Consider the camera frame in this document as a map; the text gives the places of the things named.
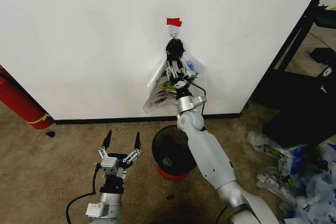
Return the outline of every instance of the trash can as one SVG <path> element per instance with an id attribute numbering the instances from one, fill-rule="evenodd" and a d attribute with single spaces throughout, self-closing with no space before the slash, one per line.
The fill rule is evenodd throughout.
<path id="1" fill-rule="evenodd" d="M 159 173 L 168 180 L 182 180 L 196 166 L 188 147 L 188 137 L 176 125 L 164 127 L 155 135 L 152 153 Z"/>

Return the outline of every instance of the pile of plastic bags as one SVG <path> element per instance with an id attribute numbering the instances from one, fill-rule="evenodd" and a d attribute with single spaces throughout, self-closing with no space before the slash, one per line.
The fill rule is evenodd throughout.
<path id="1" fill-rule="evenodd" d="M 282 148 L 256 132 L 249 132 L 247 141 L 254 150 L 278 160 L 278 167 L 260 171 L 257 186 L 282 199 L 282 223 L 336 223 L 335 144 L 325 141 L 318 146 Z"/>

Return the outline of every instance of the fire extinguisher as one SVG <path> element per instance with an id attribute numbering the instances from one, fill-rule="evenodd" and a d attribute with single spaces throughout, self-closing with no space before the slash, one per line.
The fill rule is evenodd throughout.
<path id="1" fill-rule="evenodd" d="M 37 130 L 52 125 L 48 113 L 4 69 L 0 69 L 0 100 Z"/>

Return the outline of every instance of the baseboard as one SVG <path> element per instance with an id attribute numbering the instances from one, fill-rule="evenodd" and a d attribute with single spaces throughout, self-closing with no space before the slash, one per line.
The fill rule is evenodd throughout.
<path id="1" fill-rule="evenodd" d="M 238 118 L 240 113 L 204 115 L 204 119 Z M 92 123 L 134 123 L 176 121 L 175 116 L 153 116 L 148 118 L 103 118 L 103 119 L 71 119 L 55 120 L 56 124 L 92 124 Z"/>

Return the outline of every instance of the cable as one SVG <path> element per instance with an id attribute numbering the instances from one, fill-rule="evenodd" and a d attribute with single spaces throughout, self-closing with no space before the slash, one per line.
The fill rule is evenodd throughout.
<path id="1" fill-rule="evenodd" d="M 78 196 L 77 198 L 75 198 L 72 201 L 70 201 L 69 204 L 67 205 L 67 208 L 65 210 L 65 216 L 67 218 L 68 224 L 71 224 L 70 215 L 69 215 L 69 208 L 72 205 L 72 203 L 74 203 L 78 199 L 81 199 L 81 198 L 84 198 L 84 197 L 96 194 L 96 176 L 97 176 L 97 172 L 99 171 L 100 168 L 101 168 L 100 164 L 96 163 L 96 169 L 94 170 L 95 173 L 94 173 L 93 178 L 92 178 L 92 192 L 88 193 L 88 194 L 84 194 L 84 195 Z"/>
<path id="2" fill-rule="evenodd" d="M 196 84 L 194 84 L 194 83 L 192 83 L 192 82 L 190 82 L 190 81 L 188 81 L 188 80 L 187 80 L 187 82 L 189 82 L 191 85 L 193 85 L 193 86 L 195 86 L 195 87 L 197 87 L 197 88 L 203 90 L 204 95 L 206 96 L 206 91 L 205 91 L 205 89 L 201 88 L 200 86 L 198 86 L 198 85 L 196 85 Z M 203 115 L 203 111 L 204 111 L 204 105 L 205 105 L 205 103 L 203 103 L 203 107 L 202 107 L 202 115 Z"/>
<path id="3" fill-rule="evenodd" d="M 225 207 L 223 208 L 223 210 L 219 213 L 219 215 L 218 215 L 218 217 L 217 217 L 217 219 L 216 219 L 216 221 L 215 221 L 215 224 L 218 224 L 218 221 L 219 221 L 221 215 L 225 212 L 226 209 L 227 209 L 227 207 L 225 206 Z"/>

